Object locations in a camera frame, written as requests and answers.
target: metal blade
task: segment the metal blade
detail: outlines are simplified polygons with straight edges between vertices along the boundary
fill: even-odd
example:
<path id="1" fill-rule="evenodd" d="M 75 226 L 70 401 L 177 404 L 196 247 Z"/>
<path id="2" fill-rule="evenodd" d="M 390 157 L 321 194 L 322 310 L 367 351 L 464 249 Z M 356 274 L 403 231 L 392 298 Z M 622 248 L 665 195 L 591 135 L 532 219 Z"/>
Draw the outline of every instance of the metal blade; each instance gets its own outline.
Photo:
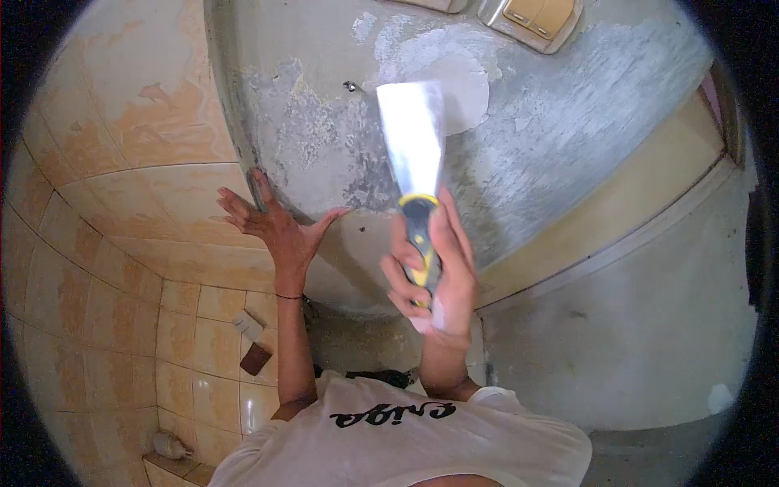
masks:
<path id="1" fill-rule="evenodd" d="M 390 83 L 376 96 L 400 192 L 434 196 L 444 151 L 441 83 Z"/>

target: hand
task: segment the hand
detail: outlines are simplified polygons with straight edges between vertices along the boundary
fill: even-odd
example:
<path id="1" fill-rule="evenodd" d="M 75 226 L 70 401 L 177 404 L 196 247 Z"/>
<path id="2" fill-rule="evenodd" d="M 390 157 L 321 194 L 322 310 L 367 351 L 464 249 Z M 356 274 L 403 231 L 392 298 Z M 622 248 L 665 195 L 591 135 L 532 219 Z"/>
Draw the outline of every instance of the hand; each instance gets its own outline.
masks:
<path id="1" fill-rule="evenodd" d="M 440 206 L 430 218 L 430 239 L 441 258 L 441 280 L 435 296 L 412 284 L 403 264 L 423 268 L 422 256 L 407 239 L 406 221 L 397 215 L 392 223 L 392 255 L 382 258 L 382 270 L 392 286 L 389 299 L 424 335 L 444 336 L 458 348 L 471 343 L 471 316 L 476 302 L 476 267 L 471 242 L 460 222 L 454 199 L 446 188 L 439 190 Z M 432 312 L 412 301 L 430 302 Z"/>
<path id="2" fill-rule="evenodd" d="M 349 209 L 333 208 L 313 225 L 300 225 L 276 199 L 263 172 L 254 168 L 252 176 L 257 181 L 259 196 L 268 209 L 267 213 L 257 210 L 227 188 L 219 188 L 222 197 L 217 203 L 230 214 L 224 218 L 225 221 L 235 225 L 241 233 L 254 235 L 265 242 L 276 267 L 276 292 L 299 296 L 303 293 L 308 265 L 325 231 L 331 223 L 347 214 Z"/>

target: right hand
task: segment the right hand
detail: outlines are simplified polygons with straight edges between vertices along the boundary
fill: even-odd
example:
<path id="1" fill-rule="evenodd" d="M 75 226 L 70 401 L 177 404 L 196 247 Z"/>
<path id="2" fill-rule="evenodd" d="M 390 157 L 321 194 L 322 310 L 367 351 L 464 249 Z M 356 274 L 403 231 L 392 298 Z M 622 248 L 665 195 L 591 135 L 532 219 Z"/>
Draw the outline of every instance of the right hand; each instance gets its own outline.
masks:
<path id="1" fill-rule="evenodd" d="M 441 259 L 441 279 L 435 296 L 412 284 L 403 264 L 421 270 L 422 256 L 408 241 L 406 221 L 402 214 L 392 223 L 392 255 L 382 258 L 381 266 L 392 291 L 389 299 L 424 335 L 442 337 L 457 348 L 467 348 L 471 342 L 471 316 L 476 303 L 478 280 L 471 242 L 460 222 L 454 199 L 441 187 L 440 206 L 430 218 L 430 239 Z M 413 301 L 430 302 L 432 311 L 419 308 Z"/>

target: left hand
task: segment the left hand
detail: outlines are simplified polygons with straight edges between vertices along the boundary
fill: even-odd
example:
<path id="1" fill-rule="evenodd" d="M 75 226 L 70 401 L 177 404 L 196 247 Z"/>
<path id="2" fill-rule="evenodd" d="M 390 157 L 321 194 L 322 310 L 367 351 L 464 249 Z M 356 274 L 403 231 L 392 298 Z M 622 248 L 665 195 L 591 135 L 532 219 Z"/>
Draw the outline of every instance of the left hand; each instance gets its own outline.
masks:
<path id="1" fill-rule="evenodd" d="M 257 181 L 260 199 L 265 203 L 267 213 L 257 210 L 227 188 L 219 188 L 222 197 L 217 203 L 230 214 L 224 218 L 225 221 L 235 225 L 241 233 L 254 235 L 265 242 L 276 267 L 276 292 L 299 296 L 303 293 L 308 265 L 316 255 L 325 231 L 349 209 L 333 208 L 313 225 L 300 225 L 276 199 L 263 172 L 254 168 L 252 176 Z"/>

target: switch plate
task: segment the switch plate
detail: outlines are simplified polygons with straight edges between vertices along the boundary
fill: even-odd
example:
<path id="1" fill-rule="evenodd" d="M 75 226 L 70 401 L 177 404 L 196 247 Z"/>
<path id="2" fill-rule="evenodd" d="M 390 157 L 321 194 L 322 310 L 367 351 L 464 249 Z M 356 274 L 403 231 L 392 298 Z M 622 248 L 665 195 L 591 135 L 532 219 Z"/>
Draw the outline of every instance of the switch plate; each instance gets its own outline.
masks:
<path id="1" fill-rule="evenodd" d="M 582 0 L 481 0 L 476 15 L 538 52 L 554 54 L 573 32 L 582 8 Z"/>

